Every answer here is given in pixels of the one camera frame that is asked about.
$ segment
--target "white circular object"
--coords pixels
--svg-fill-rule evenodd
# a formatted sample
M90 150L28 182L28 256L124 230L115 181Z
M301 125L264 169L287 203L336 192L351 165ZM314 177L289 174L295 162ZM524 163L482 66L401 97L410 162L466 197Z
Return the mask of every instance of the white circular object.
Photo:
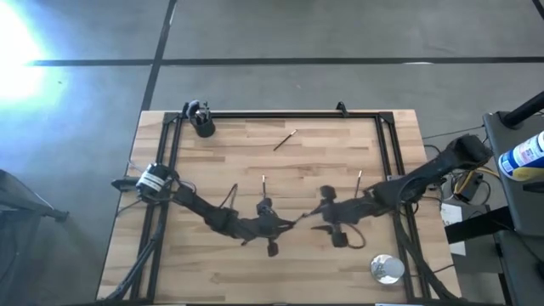
M404 275L405 265L398 258L381 254L372 259L371 273L381 284L393 285Z

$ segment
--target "concrete floor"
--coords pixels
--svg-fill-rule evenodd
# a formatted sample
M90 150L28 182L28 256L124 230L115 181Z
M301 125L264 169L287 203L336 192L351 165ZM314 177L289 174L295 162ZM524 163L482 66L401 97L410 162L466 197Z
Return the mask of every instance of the concrete floor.
M149 59L168 0L0 2L0 168L69 221L44 220L23 304L92 301L150 66L20 67L27 60ZM544 56L530 0L178 1L165 59ZM542 64L162 67L152 110L416 109L422 135L478 126L542 90ZM454 136L430 139L444 147ZM491 203L504 205L497 186ZM460 275L483 295L482 275Z

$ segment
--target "floor stripe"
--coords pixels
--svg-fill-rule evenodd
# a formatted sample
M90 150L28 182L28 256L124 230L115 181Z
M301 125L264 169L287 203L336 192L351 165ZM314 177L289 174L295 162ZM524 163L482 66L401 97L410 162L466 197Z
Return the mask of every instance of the floor stripe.
M544 63L544 56L438 58L276 58L276 59L164 59L161 65L432 65L432 64Z
M152 65L153 59L43 59L33 60L25 65L41 67L78 66L143 66Z
M170 26L172 25L173 13L176 9L178 0L170 0L168 2L167 14L164 17L162 23L161 37L159 38L159 44L156 47L155 58L153 59L153 65L151 67L150 78L147 81L145 87L144 99L142 101L141 111L148 111L151 107L151 101L153 100L153 93L155 92L156 80L159 77L159 70L161 69L162 56L167 46L168 33L170 32Z
M541 0L532 0L533 4L536 7L536 10L538 11L538 14L542 17L544 20L544 7L542 7Z

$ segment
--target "pencil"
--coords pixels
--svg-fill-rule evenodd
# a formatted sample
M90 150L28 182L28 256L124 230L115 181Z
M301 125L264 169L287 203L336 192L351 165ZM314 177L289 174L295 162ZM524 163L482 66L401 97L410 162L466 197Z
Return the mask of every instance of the pencil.
M278 150L278 148L283 145L292 135L294 135L297 132L297 130L292 131L285 139L283 139L280 144L278 144L273 150Z

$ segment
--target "wooden tabletop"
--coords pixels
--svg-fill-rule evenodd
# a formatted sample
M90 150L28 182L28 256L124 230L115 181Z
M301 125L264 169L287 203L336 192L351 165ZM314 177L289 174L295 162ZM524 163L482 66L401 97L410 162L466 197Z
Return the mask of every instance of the wooden tabletop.
M409 172L427 160L416 113L392 111ZM131 156L134 164L146 167L154 162L163 114L162 111L142 113ZM202 198L215 205L237 183L235 209L240 211L241 218L256 216L255 205L262 197L262 175L267 178L267 195L273 200L274 209L286 219L295 219L315 208L320 199L318 189L324 184L334 186L341 201L353 197L360 170L363 171L361 189L384 180L376 126L371 119L215 119L214 122L217 131L209 139L199 138L194 128L184 123L176 169L182 179L197 186ZM297 133L273 151L294 129ZM173 136L170 130L168 144ZM389 140L388 153L394 161ZM134 169L127 174L139 176ZM120 207L135 201L135 196L135 193L124 194ZM431 269L440 269L452 264L452 259L439 205L432 200L420 204L416 222L423 254ZM116 219L99 298L112 292L133 265L144 214L145 205L138 204ZM241 246L241 241L212 232L200 217L171 203L156 303L405 302L402 282L383 286L369 271L369 263L376 255L398 255L389 215L360 220L357 228L366 239L362 250L332 247L330 236L310 229L318 224L323 224L318 216L297 224L278 239L279 255L268 258L265 239ZM354 244L359 243L360 238L351 229L346 232ZM147 287L146 272L142 294ZM455 268L437 276L460 296Z

